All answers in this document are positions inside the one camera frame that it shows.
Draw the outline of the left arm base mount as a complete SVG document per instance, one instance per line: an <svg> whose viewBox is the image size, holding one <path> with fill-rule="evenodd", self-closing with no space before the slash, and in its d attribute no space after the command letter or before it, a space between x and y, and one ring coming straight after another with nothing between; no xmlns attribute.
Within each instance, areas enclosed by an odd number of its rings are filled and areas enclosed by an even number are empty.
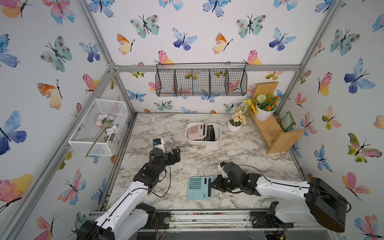
<svg viewBox="0 0 384 240"><path fill-rule="evenodd" d="M171 213L158 211L155 207L141 203L137 205L129 215L129 227L141 229L165 229L167 230L171 222Z"/></svg>

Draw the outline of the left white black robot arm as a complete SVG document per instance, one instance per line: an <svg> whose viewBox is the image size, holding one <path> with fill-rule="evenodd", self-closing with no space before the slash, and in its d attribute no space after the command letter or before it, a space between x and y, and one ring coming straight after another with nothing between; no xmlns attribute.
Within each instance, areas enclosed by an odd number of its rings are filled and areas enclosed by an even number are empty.
<svg viewBox="0 0 384 240"><path fill-rule="evenodd" d="M145 226L153 226L156 209L143 201L160 180L160 174L180 162L180 149L166 153L163 147L150 151L149 161L134 176L120 199L95 221L86 221L77 240L128 240Z"/></svg>

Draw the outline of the pink calculator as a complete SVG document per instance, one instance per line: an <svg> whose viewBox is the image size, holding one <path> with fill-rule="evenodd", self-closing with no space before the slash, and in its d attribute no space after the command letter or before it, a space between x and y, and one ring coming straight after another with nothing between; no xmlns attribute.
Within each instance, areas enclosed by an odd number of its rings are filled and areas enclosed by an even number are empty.
<svg viewBox="0 0 384 240"><path fill-rule="evenodd" d="M207 135L207 125L198 124L188 127L187 139L191 141L203 140Z"/></svg>

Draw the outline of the teal calculator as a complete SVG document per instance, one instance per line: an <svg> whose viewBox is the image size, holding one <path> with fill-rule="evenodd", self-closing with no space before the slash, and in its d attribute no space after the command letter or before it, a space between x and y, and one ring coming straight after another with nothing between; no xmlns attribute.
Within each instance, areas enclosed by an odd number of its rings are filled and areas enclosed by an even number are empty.
<svg viewBox="0 0 384 240"><path fill-rule="evenodd" d="M187 185L187 199L189 200L211 200L213 177L190 177Z"/></svg>

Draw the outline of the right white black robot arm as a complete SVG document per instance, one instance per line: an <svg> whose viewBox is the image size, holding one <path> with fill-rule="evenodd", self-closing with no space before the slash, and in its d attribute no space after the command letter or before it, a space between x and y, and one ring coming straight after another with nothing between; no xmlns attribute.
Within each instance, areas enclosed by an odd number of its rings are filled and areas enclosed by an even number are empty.
<svg viewBox="0 0 384 240"><path fill-rule="evenodd" d="M282 202L271 203L272 217L282 223L318 223L343 233L351 204L340 193L319 178L290 182L265 177L262 173L246 173L243 165L221 162L220 174L209 181L212 189L222 193L275 197Z"/></svg>

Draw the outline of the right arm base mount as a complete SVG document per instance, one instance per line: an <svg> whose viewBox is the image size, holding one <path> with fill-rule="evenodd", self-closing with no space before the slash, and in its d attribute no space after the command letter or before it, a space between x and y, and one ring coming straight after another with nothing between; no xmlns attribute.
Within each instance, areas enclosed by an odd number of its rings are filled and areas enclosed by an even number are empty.
<svg viewBox="0 0 384 240"><path fill-rule="evenodd" d="M276 208L279 202L274 201L270 204L268 210L259 210L250 212L250 222L254 229L279 229L293 228L293 223L285 223L277 218Z"/></svg>

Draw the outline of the dark grey calculator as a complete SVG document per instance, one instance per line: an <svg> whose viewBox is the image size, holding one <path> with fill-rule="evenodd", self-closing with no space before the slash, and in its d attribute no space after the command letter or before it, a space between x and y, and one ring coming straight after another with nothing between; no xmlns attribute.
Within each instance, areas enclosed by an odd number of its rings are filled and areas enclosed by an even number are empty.
<svg viewBox="0 0 384 240"><path fill-rule="evenodd" d="M205 142L215 142L216 141L216 134L215 129L213 125L207 126L207 135L204 138Z"/></svg>

